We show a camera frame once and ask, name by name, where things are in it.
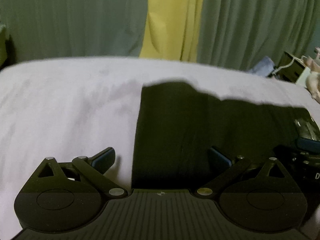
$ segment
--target triangular cutout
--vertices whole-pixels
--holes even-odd
[[[42,169],[42,171],[39,174],[39,178],[43,178],[43,177],[51,177],[53,176],[53,171],[50,167],[50,165],[47,163],[44,168]]]
[[[278,165],[275,164],[269,172],[269,177],[284,178],[284,175]]]

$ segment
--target white sheet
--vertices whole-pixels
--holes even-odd
[[[16,65],[0,73],[0,239],[21,230],[14,199],[47,156],[69,162],[112,146],[118,159],[106,175],[130,189],[141,88],[168,79],[219,98],[304,106],[320,124],[320,106],[304,88],[216,67],[108,57]]]

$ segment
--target green object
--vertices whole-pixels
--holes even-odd
[[[148,0],[0,0],[17,62],[138,56]]]
[[[198,188],[212,179],[208,149],[260,166],[298,137],[304,108],[220,99],[184,82],[144,87],[137,122],[132,188]]]
[[[275,64],[286,50],[301,57],[320,0],[204,0],[199,63],[248,70],[264,56]]]

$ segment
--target green curtain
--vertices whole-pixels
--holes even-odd
[[[197,61],[248,70],[264,56],[306,51],[320,0],[204,0]]]
[[[0,21],[16,62],[84,56],[138,56],[147,0],[0,0]]]

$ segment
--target black device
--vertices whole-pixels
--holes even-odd
[[[248,158],[225,159],[194,191],[150,185],[129,194],[103,176],[114,161],[111,147],[71,163],[45,158],[15,199],[23,230],[14,239],[307,239],[306,199],[275,157],[257,174]]]

